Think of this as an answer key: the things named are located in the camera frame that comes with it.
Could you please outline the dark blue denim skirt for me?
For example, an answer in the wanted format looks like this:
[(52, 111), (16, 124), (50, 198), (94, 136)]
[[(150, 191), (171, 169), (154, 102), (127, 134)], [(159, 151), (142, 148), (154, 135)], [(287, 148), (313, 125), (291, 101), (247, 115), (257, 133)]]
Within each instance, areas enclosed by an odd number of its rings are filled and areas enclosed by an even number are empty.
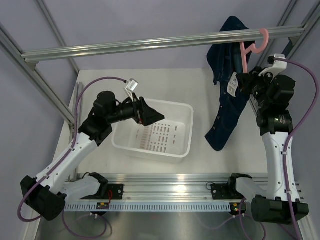
[(223, 43), (210, 47), (207, 62), (213, 71), (213, 84), (219, 84), (219, 110), (205, 139), (215, 151), (221, 151), (236, 128), (249, 97), (240, 92), (235, 96), (227, 92), (228, 83), (233, 73), (243, 72), (240, 44)]

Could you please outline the pink plastic hanger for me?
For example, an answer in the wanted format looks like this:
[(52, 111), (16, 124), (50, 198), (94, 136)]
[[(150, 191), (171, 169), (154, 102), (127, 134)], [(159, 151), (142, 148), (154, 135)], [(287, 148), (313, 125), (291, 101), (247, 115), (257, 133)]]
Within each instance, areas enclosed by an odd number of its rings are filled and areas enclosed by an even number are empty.
[(260, 54), (262, 53), (268, 46), (270, 35), (269, 31), (265, 28), (261, 28), (259, 30), (259, 33), (263, 36), (263, 42), (260, 47), (256, 47), (256, 44), (253, 43), (249, 47), (245, 47), (245, 43), (240, 43), (240, 53), (241, 53), (241, 60), (242, 60), (242, 72), (248, 73), (248, 61), (247, 61), (247, 55), (250, 53), (254, 54)]

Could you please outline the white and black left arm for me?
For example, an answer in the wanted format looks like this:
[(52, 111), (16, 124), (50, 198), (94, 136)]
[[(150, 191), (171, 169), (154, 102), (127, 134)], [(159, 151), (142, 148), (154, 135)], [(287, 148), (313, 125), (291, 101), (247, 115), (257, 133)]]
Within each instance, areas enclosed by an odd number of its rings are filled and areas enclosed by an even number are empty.
[(35, 177), (27, 175), (20, 182), (23, 198), (18, 205), (18, 218), (27, 222), (21, 213), (23, 205), (52, 221), (64, 211), (67, 203), (87, 197), (110, 198), (109, 181), (96, 172), (71, 183), (66, 183), (66, 179), (112, 133), (113, 124), (130, 119), (148, 127), (164, 120), (165, 116), (148, 106), (143, 97), (134, 95), (118, 102), (111, 91), (99, 93), (88, 118), (62, 155)]

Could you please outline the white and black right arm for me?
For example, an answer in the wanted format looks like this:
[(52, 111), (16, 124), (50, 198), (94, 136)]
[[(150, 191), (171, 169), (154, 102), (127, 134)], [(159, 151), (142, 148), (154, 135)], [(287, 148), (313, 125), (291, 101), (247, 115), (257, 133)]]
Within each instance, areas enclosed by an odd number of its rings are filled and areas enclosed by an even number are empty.
[(251, 176), (234, 173), (227, 185), (232, 198), (241, 195), (251, 204), (253, 219), (262, 223), (292, 225), (309, 214), (309, 206), (300, 201), (292, 164), (293, 121), (288, 111), (296, 82), (286, 75), (264, 73), (258, 67), (236, 75), (238, 91), (258, 103), (256, 122), (265, 147), (267, 189), (259, 187)]

